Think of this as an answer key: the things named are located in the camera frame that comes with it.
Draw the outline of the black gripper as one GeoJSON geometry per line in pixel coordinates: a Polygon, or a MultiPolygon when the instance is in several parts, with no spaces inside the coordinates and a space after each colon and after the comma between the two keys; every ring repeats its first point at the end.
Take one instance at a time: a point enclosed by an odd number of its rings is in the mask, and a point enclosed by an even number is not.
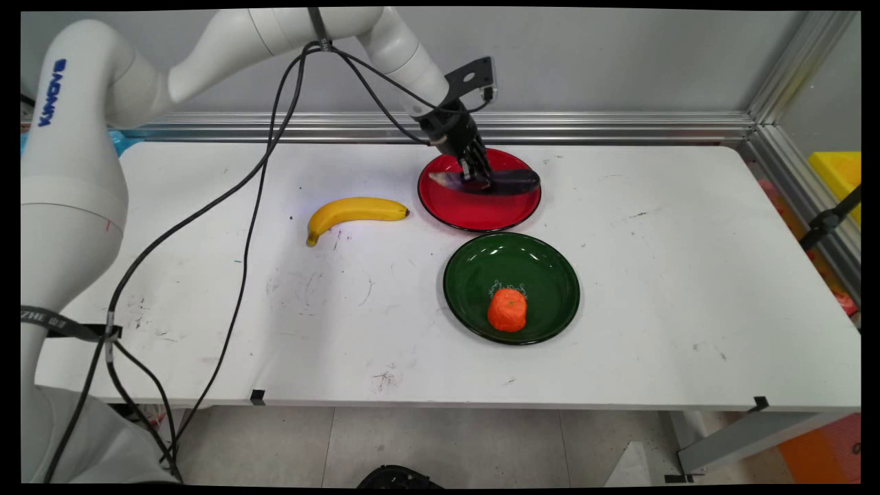
{"type": "Polygon", "coordinates": [[[478,127],[468,113],[434,110],[413,116],[428,143],[458,160],[462,187],[489,188],[492,168],[478,127]]]}

